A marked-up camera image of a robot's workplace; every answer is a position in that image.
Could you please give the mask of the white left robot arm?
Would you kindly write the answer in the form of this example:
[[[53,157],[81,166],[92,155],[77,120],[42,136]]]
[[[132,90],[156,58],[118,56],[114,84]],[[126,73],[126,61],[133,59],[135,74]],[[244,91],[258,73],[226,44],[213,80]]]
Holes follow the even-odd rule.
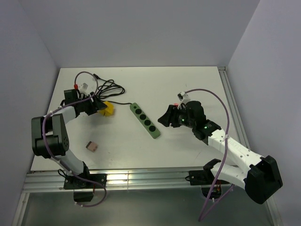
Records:
[[[74,186],[90,186],[92,177],[87,165],[70,150],[66,124],[81,113],[90,116],[108,106],[94,92],[82,95],[77,89],[64,91],[63,106],[54,113],[31,119],[34,155],[55,161],[63,169],[63,177]]]

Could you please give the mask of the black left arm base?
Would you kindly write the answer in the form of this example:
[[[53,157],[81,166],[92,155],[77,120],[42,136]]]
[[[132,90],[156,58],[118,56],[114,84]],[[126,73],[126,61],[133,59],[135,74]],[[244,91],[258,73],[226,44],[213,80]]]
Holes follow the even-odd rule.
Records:
[[[73,190],[73,199],[75,202],[86,203],[92,201],[95,189],[106,186],[106,174],[90,174],[88,180],[97,182],[83,181],[75,176],[67,176],[63,185],[64,190]]]

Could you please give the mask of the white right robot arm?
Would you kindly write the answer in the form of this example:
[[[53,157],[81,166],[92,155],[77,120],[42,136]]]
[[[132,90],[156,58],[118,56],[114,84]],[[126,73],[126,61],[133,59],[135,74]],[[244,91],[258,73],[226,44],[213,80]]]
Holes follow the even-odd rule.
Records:
[[[200,171],[189,172],[191,185],[215,183],[218,179],[243,188],[257,204],[263,204],[283,186],[277,161],[263,157],[226,135],[215,122],[206,118],[199,101],[189,101],[183,107],[169,105],[158,122],[165,127],[190,128],[194,136],[206,145],[226,154],[235,166],[213,159]]]

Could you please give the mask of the yellow plug adapter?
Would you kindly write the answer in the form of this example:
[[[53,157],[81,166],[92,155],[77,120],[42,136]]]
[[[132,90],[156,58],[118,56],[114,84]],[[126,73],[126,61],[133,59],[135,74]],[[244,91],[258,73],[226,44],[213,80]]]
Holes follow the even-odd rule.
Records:
[[[99,113],[105,117],[113,116],[115,109],[114,105],[109,101],[104,101],[104,104],[106,104],[106,108],[100,110]]]

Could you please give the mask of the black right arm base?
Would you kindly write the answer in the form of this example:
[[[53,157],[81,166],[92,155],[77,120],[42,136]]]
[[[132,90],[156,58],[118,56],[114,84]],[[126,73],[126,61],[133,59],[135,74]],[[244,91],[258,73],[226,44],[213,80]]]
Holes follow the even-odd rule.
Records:
[[[185,180],[191,186],[211,185],[214,180],[214,175],[209,170],[190,170]]]

